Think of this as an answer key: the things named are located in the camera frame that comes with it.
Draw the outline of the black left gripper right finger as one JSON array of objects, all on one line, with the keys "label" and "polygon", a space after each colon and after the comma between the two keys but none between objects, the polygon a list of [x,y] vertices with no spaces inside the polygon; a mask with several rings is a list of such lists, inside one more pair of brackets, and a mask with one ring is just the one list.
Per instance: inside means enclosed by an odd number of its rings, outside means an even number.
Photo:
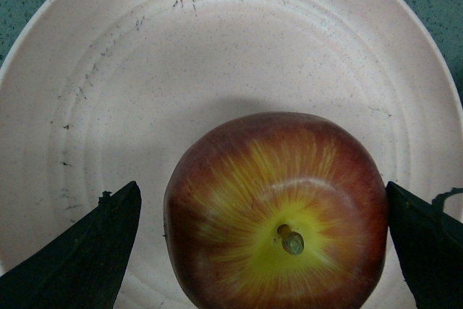
[{"label": "black left gripper right finger", "polygon": [[425,202],[394,182],[386,185],[389,229],[402,275],[418,308],[462,307],[462,222],[443,211],[453,188]]}]

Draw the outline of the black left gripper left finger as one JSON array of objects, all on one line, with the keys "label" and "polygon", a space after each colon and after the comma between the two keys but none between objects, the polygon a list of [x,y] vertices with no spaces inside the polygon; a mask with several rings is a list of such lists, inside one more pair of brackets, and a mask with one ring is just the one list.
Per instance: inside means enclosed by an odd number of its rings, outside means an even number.
[{"label": "black left gripper left finger", "polygon": [[98,206],[1,276],[2,308],[112,308],[137,234],[140,188],[103,192]]}]

